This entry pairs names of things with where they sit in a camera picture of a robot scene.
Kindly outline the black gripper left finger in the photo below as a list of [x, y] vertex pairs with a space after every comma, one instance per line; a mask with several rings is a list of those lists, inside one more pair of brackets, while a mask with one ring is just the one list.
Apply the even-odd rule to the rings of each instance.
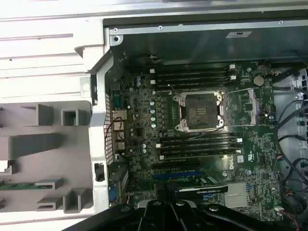
[[156, 198], [141, 201], [137, 209], [120, 204], [99, 212], [66, 231], [163, 231], [168, 200], [168, 185], [156, 184]]

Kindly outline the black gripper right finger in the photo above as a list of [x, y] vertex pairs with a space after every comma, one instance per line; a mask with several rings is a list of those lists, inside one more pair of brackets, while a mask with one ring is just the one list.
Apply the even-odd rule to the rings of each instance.
[[272, 231], [273, 224], [252, 218], [219, 204], [197, 206], [193, 194], [225, 193], [228, 186], [188, 188], [184, 191], [169, 185], [169, 207], [181, 231]]

